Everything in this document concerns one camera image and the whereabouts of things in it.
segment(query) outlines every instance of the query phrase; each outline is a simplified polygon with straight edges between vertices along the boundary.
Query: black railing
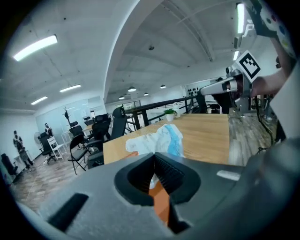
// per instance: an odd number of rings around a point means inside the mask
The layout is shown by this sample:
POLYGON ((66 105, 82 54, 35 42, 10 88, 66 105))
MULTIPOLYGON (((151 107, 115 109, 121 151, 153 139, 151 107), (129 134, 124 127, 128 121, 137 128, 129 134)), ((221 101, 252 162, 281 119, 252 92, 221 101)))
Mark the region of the black railing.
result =
POLYGON ((197 106, 194 106, 194 98, 196 98, 197 96, 192 96, 192 97, 184 97, 184 98, 178 98, 178 99, 173 99, 173 100, 168 100, 168 101, 164 101, 164 102, 159 102, 159 103, 153 103, 153 104, 148 104, 148 105, 144 105, 144 106, 140 106, 140 107, 135 107, 135 108, 131 108, 125 111, 126 114, 132 114, 132 117, 128 117, 129 119, 133 118, 133 121, 127 121, 127 123, 133 124, 133 126, 136 127, 137 130, 139 130, 141 128, 139 119, 138 119, 138 115, 142 115, 143 119, 144 119, 144 124, 145 126, 149 125, 150 121, 153 121, 157 118, 160 118, 162 116, 164 116, 165 114, 161 114, 158 115, 154 118, 148 119, 147 113, 146 111, 149 109, 153 109, 156 107, 161 107, 161 106, 166 106, 168 104, 173 104, 175 102, 182 102, 184 101, 185 105, 180 107, 179 109, 182 109, 185 107, 186 111, 184 113, 189 113, 192 109, 196 108, 197 106))

